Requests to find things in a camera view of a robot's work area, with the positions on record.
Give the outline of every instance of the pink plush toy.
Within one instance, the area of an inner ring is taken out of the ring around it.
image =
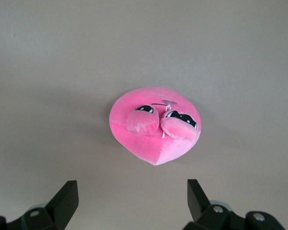
[[[116,140],[138,158],[153,165],[174,160],[197,142],[202,123],[185,97],[159,87],[132,90],[110,112]]]

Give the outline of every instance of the plush eye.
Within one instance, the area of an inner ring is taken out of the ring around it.
[[[177,140],[195,140],[199,135],[196,121],[176,110],[165,113],[160,124],[167,135]]]
[[[133,110],[127,118],[127,129],[138,136],[152,134],[158,128],[158,111],[149,105],[141,105]]]
[[[177,111],[170,112],[166,117],[175,117],[188,124],[192,125],[195,129],[197,129],[197,123],[192,119],[191,116],[187,114],[179,114]]]

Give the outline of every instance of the embroidered eye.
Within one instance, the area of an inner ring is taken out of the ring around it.
[[[178,118],[184,122],[187,122],[188,124],[192,125],[195,129],[197,129],[197,123],[192,119],[191,116],[187,114],[179,114],[177,111],[170,112],[167,117],[175,117]]]
[[[154,109],[149,105],[142,105],[142,106],[136,108],[135,110],[142,110],[142,111],[149,112],[151,114],[154,113]]]

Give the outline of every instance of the stuffed toy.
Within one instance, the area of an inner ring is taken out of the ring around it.
[[[194,105],[175,91],[159,87],[132,90],[110,112],[115,139],[153,165],[174,160],[197,142],[202,123]]]

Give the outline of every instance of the black pupil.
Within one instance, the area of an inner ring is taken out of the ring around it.
[[[192,125],[193,127],[197,127],[196,122],[187,114],[179,114],[177,111],[173,111],[171,117],[178,118],[188,124]]]
[[[142,105],[142,106],[136,108],[135,110],[143,110],[143,111],[146,111],[146,112],[149,112],[151,110],[154,111],[154,109],[151,106],[149,106],[149,105]]]

